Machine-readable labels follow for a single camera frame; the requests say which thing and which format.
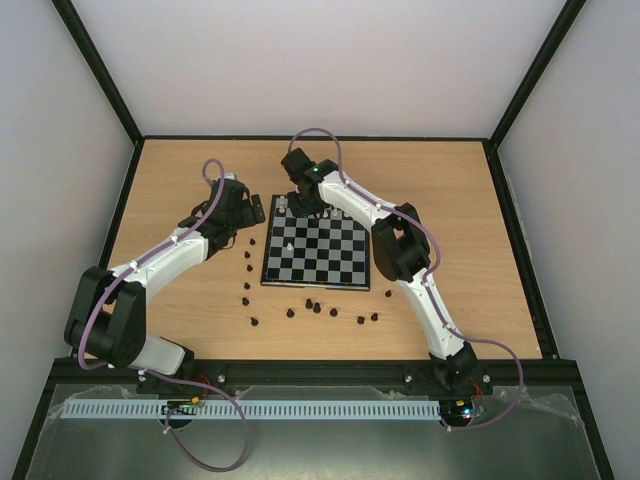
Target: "white robotic arm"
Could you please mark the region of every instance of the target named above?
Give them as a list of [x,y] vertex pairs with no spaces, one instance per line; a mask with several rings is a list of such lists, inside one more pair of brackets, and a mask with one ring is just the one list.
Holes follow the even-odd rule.
[[[218,186],[218,181],[211,182],[209,200],[197,205],[166,240],[136,260],[111,270],[92,267],[82,275],[64,333],[69,345],[79,347],[98,298],[116,278],[132,270],[107,302],[115,301],[112,312],[101,309],[98,313],[86,351],[115,367],[133,365],[165,375],[175,374],[187,357],[193,357],[186,347],[146,332],[146,306],[185,270],[227,246],[239,229],[265,221],[259,196],[251,196],[244,184],[229,173],[217,205],[196,228],[200,220],[197,213],[204,214],[208,209]],[[181,238],[191,227],[195,229]]]
[[297,185],[287,195],[295,216],[318,214],[327,204],[343,210],[371,232],[373,257],[378,270],[397,283],[407,295],[427,337],[436,376],[444,385],[456,384],[476,363],[471,345],[453,335],[458,331],[438,293],[429,267],[429,245],[424,233],[406,220],[419,222],[409,204],[397,206],[357,185],[331,160],[312,162],[297,148],[282,160]]
[[[346,174],[345,179],[351,183],[357,190],[363,192],[370,198],[376,200],[377,205],[374,207],[364,198],[347,188],[345,182],[340,179],[337,171],[333,171],[324,177],[324,180],[318,184],[320,198],[326,203],[339,208],[353,217],[364,228],[371,231],[376,221],[389,216],[389,213],[381,207],[395,208],[396,205],[383,200],[363,187],[357,185]],[[427,337],[427,343],[431,353],[441,359],[446,359],[450,355],[455,355],[463,348],[463,341],[458,337],[454,337],[444,326],[438,316],[431,299],[426,293],[423,277],[427,271],[426,267],[420,269],[413,275],[410,282],[405,280],[396,280],[395,283],[402,288],[409,299],[409,303],[413,307],[420,325]],[[444,315],[445,320],[450,328],[456,328],[449,311],[444,305],[442,297],[438,293],[438,289],[433,279],[433,275],[427,277],[427,282],[438,303],[440,312]]]

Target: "wooden table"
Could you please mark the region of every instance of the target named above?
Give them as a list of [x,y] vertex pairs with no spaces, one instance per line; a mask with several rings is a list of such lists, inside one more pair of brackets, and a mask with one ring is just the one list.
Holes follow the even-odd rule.
[[[315,161],[336,158],[332,142],[300,146]],[[293,189],[280,166],[286,148],[285,141],[269,140],[147,140],[110,265],[156,245],[209,197],[200,170],[210,157],[222,160],[251,193],[260,194],[268,215],[271,196]],[[480,142],[344,142],[343,151],[345,170],[354,180],[391,202],[412,203],[439,240],[443,261],[435,278],[462,332],[504,342],[523,358],[540,358]],[[428,358],[409,302],[373,261],[370,292],[260,286],[267,223],[240,231],[232,249],[161,291],[147,311],[148,331],[185,345],[197,358]],[[250,273],[247,264],[253,266]],[[251,285],[248,291],[245,282]],[[393,294],[387,298],[389,289]],[[249,306],[242,305],[244,296]],[[320,314],[305,309],[307,298],[322,304]],[[293,318],[285,314],[290,307]],[[329,316],[331,307],[340,311],[335,318]],[[369,320],[373,312],[377,322]],[[364,325],[356,322],[358,315],[367,318]],[[250,317],[259,325],[252,326]],[[479,358],[510,358],[496,347],[474,349]]]

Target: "white wall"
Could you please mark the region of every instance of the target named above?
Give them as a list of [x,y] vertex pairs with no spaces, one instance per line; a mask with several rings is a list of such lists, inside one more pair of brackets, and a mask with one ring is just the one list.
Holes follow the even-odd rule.
[[49,1],[0,15],[0,478],[10,478],[132,145]]
[[489,136],[564,0],[76,0],[145,134]]
[[564,357],[638,478],[640,8],[587,2],[500,149]]

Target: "white arm segment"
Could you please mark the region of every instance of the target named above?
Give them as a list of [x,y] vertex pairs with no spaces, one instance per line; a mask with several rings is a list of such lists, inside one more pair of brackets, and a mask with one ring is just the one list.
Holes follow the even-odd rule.
[[[186,228],[176,228],[171,236],[162,243],[167,240],[173,241],[186,230]],[[200,232],[193,231],[186,238],[136,268],[133,273],[126,276],[124,281],[140,282],[145,287],[148,305],[153,297],[174,278],[188,268],[204,262],[207,258],[207,248],[208,240],[200,235]],[[117,276],[131,266],[131,264],[124,264],[111,270]],[[147,334],[142,351],[132,365],[142,369],[156,370],[165,375],[173,375],[182,364],[184,354],[184,349],[179,345]]]
[[[395,207],[393,203],[389,203],[362,188],[346,174],[345,179],[348,180],[352,186],[376,200],[380,206],[389,208]],[[324,180],[318,184],[318,190],[322,200],[346,212],[369,231],[371,231],[371,227],[377,219],[385,218],[389,215],[388,212],[385,212],[382,209],[379,210],[365,199],[349,190],[342,180],[340,180],[340,175],[337,171],[326,175]],[[424,273],[425,269],[422,269],[414,275],[411,282],[396,280],[396,283],[402,288],[402,290],[404,290],[404,293],[409,298],[409,303],[411,303],[411,307],[413,307],[413,310],[420,321],[420,325],[422,325],[422,330],[427,337],[429,350],[434,356],[446,359],[447,356],[455,355],[460,351],[463,347],[463,342],[459,338],[454,337],[442,324],[442,321],[440,320],[440,317],[427,294],[425,285],[422,283]],[[447,307],[444,305],[440,293],[438,293],[438,288],[436,287],[432,275],[429,275],[427,285],[433,293],[438,308],[445,320],[448,322],[449,327],[457,330],[455,323],[449,315]]]
[[[186,230],[186,228],[176,228],[171,236],[161,243],[172,242]],[[200,235],[197,230],[193,231],[188,237],[160,252],[144,265],[134,267],[134,272],[127,275],[124,281],[140,282],[146,290],[147,305],[149,305],[153,297],[172,282],[174,278],[185,270],[204,262],[207,258],[208,246],[209,241]],[[142,258],[144,255],[146,253],[143,253],[138,258]],[[133,266],[132,264],[133,262],[131,264],[118,265],[112,268],[111,271],[118,276],[127,268]]]
[[[404,293],[409,298],[409,303],[413,307],[413,311],[416,312],[422,330],[427,336],[427,344],[431,353],[438,357],[445,359],[449,355],[455,355],[464,346],[464,343],[458,337],[454,337],[449,330],[442,324],[436,309],[427,294],[425,285],[422,283],[422,276],[426,269],[420,270],[413,277],[413,280],[405,282],[403,280],[396,280],[396,283],[404,290]],[[433,275],[429,275],[427,278],[427,285],[435,298],[438,308],[445,318],[450,328],[458,330],[447,307],[444,305],[444,301],[438,292],[436,282],[433,280]]]

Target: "black frame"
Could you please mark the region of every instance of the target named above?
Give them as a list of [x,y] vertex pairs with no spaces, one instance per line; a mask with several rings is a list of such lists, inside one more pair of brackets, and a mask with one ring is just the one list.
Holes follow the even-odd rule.
[[[536,281],[531,259],[524,241],[521,225],[518,220],[513,198],[506,181],[502,163],[498,155],[498,147],[515,122],[519,112],[535,88],[545,68],[560,46],[586,0],[567,0],[558,15],[553,27],[540,47],[533,63],[523,78],[520,86],[491,138],[467,137],[340,137],[342,141],[476,141],[482,142],[489,171],[496,189],[496,195],[505,221],[505,227],[514,258],[522,282],[542,353],[541,360],[524,360],[523,367],[528,385],[570,386],[576,398],[578,409],[591,444],[601,478],[612,479],[613,471],[609,464],[604,445],[587,398],[584,384],[576,362],[560,359],[553,337],[549,318],[544,308],[540,289]],[[116,115],[129,134],[135,146],[133,156],[126,174],[125,182],[118,200],[116,211],[109,228],[99,265],[105,268],[115,244],[120,221],[124,214],[127,198],[140,155],[146,139],[219,139],[219,140],[289,140],[287,136],[264,135],[220,135],[220,136],[143,136],[135,124],[124,100],[122,99],[111,75],[84,28],[70,0],[52,0],[62,20],[69,29],[78,48],[82,52],[92,72],[96,76],[105,95],[113,106]],[[327,140],[326,137],[305,137],[304,140]],[[382,390],[396,390],[405,394],[428,394],[434,399],[450,399],[451,394],[443,392],[427,381],[421,381],[416,372],[430,361],[213,361],[196,360],[195,371],[208,372],[210,378],[222,373],[226,377],[225,389],[232,392],[236,387],[251,384],[273,385],[371,385]],[[496,385],[515,385],[518,382],[517,369],[510,360],[482,360],[484,368]],[[414,380],[405,382],[407,374],[414,373]],[[13,478],[25,478],[38,435],[44,423],[56,385],[59,384],[135,384],[137,374],[131,370],[92,370],[79,368],[73,358],[54,361],[51,373],[45,385],[40,402],[36,409],[31,428],[27,434]]]

